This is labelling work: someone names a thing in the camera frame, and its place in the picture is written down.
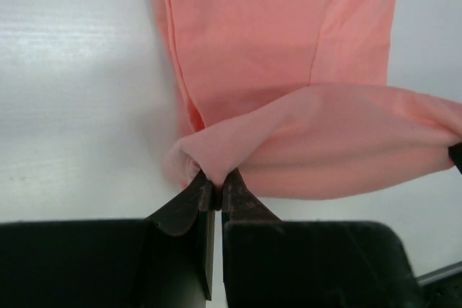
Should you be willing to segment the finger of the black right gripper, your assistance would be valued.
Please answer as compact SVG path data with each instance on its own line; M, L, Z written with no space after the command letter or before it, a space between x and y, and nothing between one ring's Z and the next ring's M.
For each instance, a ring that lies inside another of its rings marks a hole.
M462 143L450 146L448 155L458 171L462 174Z

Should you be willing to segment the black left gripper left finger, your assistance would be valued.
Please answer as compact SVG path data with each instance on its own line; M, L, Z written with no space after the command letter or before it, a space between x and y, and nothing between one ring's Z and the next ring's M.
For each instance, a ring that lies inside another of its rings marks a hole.
M1 305L204 307L213 242L203 173L144 219L3 223Z

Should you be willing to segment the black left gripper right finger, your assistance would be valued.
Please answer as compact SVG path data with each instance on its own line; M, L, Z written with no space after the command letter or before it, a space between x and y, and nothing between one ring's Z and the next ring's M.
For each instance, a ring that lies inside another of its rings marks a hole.
M229 307L420 307L404 246L374 221L282 221L238 171L223 185Z

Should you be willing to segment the pink t shirt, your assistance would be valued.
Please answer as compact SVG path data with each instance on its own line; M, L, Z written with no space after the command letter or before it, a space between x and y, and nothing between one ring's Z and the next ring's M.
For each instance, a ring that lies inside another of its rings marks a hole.
M266 197L370 193L448 170L461 104L387 84L396 0L152 0L173 65L165 174Z

